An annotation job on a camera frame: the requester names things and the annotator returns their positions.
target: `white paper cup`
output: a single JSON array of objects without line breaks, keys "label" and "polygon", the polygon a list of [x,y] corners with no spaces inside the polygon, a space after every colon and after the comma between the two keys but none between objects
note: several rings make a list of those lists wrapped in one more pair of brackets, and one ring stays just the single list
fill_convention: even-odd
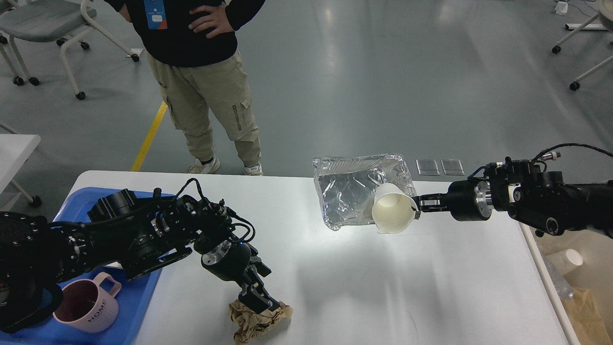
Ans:
[{"label": "white paper cup", "polygon": [[583,257],[574,249],[566,249],[547,255],[547,259],[554,264],[562,276],[583,265]]},{"label": "white paper cup", "polygon": [[[104,279],[114,283],[109,292],[100,287]],[[89,333],[104,331],[119,313],[115,295],[120,289],[121,284],[105,272],[100,272],[93,280],[79,279],[71,282],[62,289],[64,299],[53,317],[64,325]]]},{"label": "white paper cup", "polygon": [[379,233],[395,234],[415,218],[417,204],[394,184],[382,184],[375,190],[373,220]]}]

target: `crumpled brown paper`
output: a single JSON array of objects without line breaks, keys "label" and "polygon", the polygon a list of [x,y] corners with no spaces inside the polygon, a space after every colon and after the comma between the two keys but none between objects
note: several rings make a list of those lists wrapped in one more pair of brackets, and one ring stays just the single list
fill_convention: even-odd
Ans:
[{"label": "crumpled brown paper", "polygon": [[275,328],[279,321],[290,319],[294,310],[287,304],[279,301],[279,308],[274,311],[265,310],[262,314],[256,314],[238,300],[230,303],[228,314],[230,320],[238,324],[238,330],[234,332],[236,345],[244,345],[249,340],[268,333]]},{"label": "crumpled brown paper", "polygon": [[562,305],[579,342],[582,345],[611,345],[604,320],[596,309],[592,291],[577,287],[573,289],[573,299],[562,300]]}]

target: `pink mug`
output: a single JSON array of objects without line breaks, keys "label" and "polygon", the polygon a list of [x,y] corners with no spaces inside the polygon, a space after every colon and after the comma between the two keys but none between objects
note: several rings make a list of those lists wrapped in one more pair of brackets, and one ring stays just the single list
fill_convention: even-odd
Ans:
[{"label": "pink mug", "polygon": [[[114,283],[109,292],[100,287],[104,279]],[[64,299],[53,317],[62,324],[89,333],[104,331],[117,318],[119,305],[115,295],[120,289],[121,284],[105,272],[100,272],[93,280],[71,282],[62,289]]]}]

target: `metal plate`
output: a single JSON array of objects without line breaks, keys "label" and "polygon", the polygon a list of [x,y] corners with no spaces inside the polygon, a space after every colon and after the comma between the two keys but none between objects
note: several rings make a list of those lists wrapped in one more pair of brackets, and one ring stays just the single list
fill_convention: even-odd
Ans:
[{"label": "metal plate", "polygon": [[415,160],[417,162],[417,172],[424,176],[439,176],[441,173],[438,170],[436,160]]},{"label": "metal plate", "polygon": [[464,176],[464,168],[460,160],[441,160],[445,175]]}]

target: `mug handle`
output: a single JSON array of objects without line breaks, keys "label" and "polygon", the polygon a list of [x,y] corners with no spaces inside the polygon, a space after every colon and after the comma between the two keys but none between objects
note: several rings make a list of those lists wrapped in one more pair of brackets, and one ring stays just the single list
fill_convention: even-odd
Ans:
[{"label": "mug handle", "polygon": [[111,291],[109,291],[109,295],[111,295],[111,297],[115,297],[119,290],[121,290],[121,283],[114,280],[113,277],[111,277],[111,275],[106,272],[98,273],[98,275],[93,279],[93,282],[94,284],[100,286],[100,284],[104,282],[104,279],[108,279],[113,282],[113,287],[111,288]]}]

